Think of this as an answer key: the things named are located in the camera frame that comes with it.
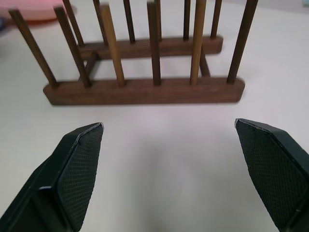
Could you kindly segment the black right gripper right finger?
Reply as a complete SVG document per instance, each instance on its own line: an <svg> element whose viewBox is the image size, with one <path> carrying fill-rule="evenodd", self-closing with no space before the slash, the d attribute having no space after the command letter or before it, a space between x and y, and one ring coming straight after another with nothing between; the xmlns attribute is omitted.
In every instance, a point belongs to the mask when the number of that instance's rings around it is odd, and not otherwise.
<svg viewBox="0 0 309 232"><path fill-rule="evenodd" d="M237 118L251 181L279 232L309 232L309 154L286 131Z"/></svg>

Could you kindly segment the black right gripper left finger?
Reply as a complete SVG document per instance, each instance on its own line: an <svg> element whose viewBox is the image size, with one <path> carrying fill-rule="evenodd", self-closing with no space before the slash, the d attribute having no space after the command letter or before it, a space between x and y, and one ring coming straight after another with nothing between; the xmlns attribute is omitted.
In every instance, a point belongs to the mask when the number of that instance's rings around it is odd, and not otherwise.
<svg viewBox="0 0 309 232"><path fill-rule="evenodd" d="M27 179L0 232L80 232L96 181L103 123L77 128Z"/></svg>

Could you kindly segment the wooden dish rack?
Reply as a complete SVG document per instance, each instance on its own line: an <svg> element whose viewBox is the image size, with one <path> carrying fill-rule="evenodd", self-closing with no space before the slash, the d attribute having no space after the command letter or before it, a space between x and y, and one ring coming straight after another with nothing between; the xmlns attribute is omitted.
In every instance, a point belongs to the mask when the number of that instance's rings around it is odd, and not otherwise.
<svg viewBox="0 0 309 232"><path fill-rule="evenodd" d="M203 34L206 0L196 0L194 31L189 31L190 0L184 1L183 35L165 38L160 0L147 2L149 38L136 39L130 1L123 0L129 39L115 35L109 4L93 0L102 42L85 43L72 5L54 8L79 72L76 81L58 81L18 9L9 9L38 65L48 80L43 92L52 105L125 105L239 102L245 82L238 70L258 0L246 0L228 75L212 77L206 55L219 54L222 0L215 0L211 33Z"/></svg>

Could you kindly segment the red plastic plate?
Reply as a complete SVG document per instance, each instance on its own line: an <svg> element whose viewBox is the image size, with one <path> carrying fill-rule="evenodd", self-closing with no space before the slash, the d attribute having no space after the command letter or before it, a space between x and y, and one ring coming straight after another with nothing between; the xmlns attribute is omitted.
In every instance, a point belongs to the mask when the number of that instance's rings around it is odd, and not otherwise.
<svg viewBox="0 0 309 232"><path fill-rule="evenodd" d="M24 21L52 21L56 19L55 7L63 7L66 0L0 0L0 18Z"/></svg>

